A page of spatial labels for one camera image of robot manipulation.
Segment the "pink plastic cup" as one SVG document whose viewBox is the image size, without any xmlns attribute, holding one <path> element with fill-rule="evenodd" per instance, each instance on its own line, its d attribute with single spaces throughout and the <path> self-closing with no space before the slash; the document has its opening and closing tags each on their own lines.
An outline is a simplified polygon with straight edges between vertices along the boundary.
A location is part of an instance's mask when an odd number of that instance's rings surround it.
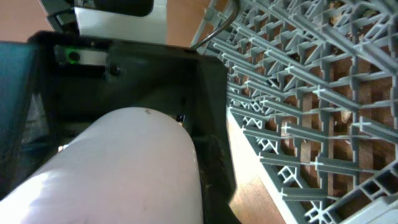
<svg viewBox="0 0 398 224">
<path fill-rule="evenodd" d="M 170 116 L 95 121 L 1 201 L 2 223 L 202 223 L 195 146 Z"/>
</svg>

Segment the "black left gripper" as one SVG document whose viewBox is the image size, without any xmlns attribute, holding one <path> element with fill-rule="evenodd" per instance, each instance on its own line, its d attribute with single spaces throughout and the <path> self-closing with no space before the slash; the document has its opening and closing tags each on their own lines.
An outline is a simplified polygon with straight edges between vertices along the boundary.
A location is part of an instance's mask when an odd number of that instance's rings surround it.
<svg viewBox="0 0 398 224">
<path fill-rule="evenodd" d="M 78 135 L 127 107 L 163 112 L 189 135 L 216 136 L 236 189 L 226 130 L 227 69 L 183 47 L 41 31 L 1 42 L 1 195 Z"/>
</svg>

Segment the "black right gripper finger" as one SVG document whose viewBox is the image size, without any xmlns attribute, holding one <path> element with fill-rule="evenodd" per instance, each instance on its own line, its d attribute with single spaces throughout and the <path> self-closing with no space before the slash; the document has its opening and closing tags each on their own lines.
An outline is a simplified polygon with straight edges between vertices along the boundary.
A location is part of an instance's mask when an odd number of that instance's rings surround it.
<svg viewBox="0 0 398 224">
<path fill-rule="evenodd" d="M 214 135 L 194 138 L 205 224 L 240 224 L 229 206 L 233 190 L 224 166 L 221 141 Z"/>
</svg>

